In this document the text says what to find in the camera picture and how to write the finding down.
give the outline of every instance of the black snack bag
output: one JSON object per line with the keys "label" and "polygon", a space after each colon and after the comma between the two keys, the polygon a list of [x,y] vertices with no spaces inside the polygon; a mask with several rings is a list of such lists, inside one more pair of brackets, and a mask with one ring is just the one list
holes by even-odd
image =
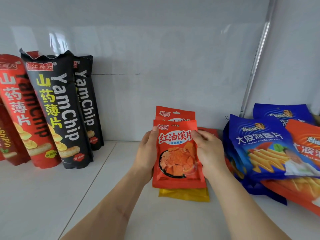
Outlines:
{"label": "black snack bag", "polygon": [[85,128],[89,137],[91,149],[99,150],[103,145],[102,130],[98,114],[94,85],[91,79],[93,56],[74,56],[74,81]]}
{"label": "black snack bag", "polygon": [[73,54],[21,58],[66,169],[85,168],[93,153],[76,92]]}

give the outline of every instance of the finger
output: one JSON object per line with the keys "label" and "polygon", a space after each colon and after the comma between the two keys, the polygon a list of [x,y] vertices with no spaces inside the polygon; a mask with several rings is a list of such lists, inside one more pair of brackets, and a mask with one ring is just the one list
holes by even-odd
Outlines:
{"label": "finger", "polygon": [[156,145],[158,139],[159,129],[157,126],[152,127],[151,133],[149,135],[148,144]]}
{"label": "finger", "polygon": [[149,136],[150,136],[151,130],[144,134],[140,144],[144,145],[148,142]]}
{"label": "finger", "polygon": [[198,146],[204,142],[202,136],[195,130],[191,131],[191,137]]}
{"label": "finger", "polygon": [[214,141],[216,136],[204,130],[198,130],[198,133],[207,141]]}

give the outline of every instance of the brand logo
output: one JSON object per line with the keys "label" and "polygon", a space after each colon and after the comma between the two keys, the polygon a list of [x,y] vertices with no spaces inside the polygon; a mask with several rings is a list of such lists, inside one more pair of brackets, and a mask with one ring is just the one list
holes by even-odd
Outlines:
{"label": "brand logo", "polygon": [[242,131],[258,131],[264,130],[266,127],[262,123],[255,123],[253,127],[242,127]]}
{"label": "brand logo", "polygon": [[73,68],[78,68],[78,64],[80,64],[80,61],[73,61]]}
{"label": "brand logo", "polygon": [[27,71],[54,71],[54,66],[56,62],[48,62],[48,63],[38,63],[38,62],[26,62]]}
{"label": "brand logo", "polygon": [[314,137],[308,137],[308,139],[306,140],[307,142],[310,142],[312,144],[315,144],[315,145],[318,145],[320,146],[320,140],[317,140],[316,138]]}
{"label": "brand logo", "polygon": [[269,116],[274,116],[276,118],[290,118],[290,117],[293,117],[293,113],[290,111],[290,110],[283,110],[282,113],[270,113]]}
{"label": "brand logo", "polygon": [[179,145],[191,140],[191,130],[174,130],[167,134],[160,133],[159,136],[159,144],[165,142],[169,145]]}
{"label": "brand logo", "polygon": [[168,124],[159,124],[158,128],[160,130],[166,131],[167,129],[169,129],[169,125]]}
{"label": "brand logo", "polygon": [[160,115],[163,117],[169,117],[171,112],[166,112],[166,111],[160,111]]}
{"label": "brand logo", "polygon": [[174,121],[174,122],[179,122],[179,121],[189,121],[189,119],[181,119],[181,118],[174,118],[174,119],[170,119],[168,121]]}
{"label": "brand logo", "polygon": [[21,64],[20,61],[15,62],[14,64],[7,62],[0,62],[0,70],[17,70],[17,64]]}

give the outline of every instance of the shelf surface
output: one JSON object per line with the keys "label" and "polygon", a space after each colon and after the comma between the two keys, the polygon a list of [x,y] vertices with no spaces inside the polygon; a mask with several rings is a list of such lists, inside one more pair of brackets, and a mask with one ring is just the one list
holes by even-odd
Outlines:
{"label": "shelf surface", "polygon": [[99,173],[115,142],[94,152],[83,169],[61,164],[38,169],[31,161],[0,162],[0,239],[57,240]]}
{"label": "shelf surface", "polygon": [[[117,142],[62,235],[88,214],[126,174],[138,145],[138,142]],[[210,203],[158,197],[158,192],[151,182],[145,186],[129,220],[126,240],[230,239],[222,209],[210,187]],[[285,206],[266,196],[253,198],[293,240],[319,239],[320,218],[317,215],[293,202]]]}

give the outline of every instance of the yellow snack bag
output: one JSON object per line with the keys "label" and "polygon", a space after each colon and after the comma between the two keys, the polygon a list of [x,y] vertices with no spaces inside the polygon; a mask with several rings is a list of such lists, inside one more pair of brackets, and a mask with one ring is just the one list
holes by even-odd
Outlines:
{"label": "yellow snack bag", "polygon": [[208,188],[181,188],[181,189],[160,189],[159,197],[169,197],[179,200],[196,202],[210,202]]}

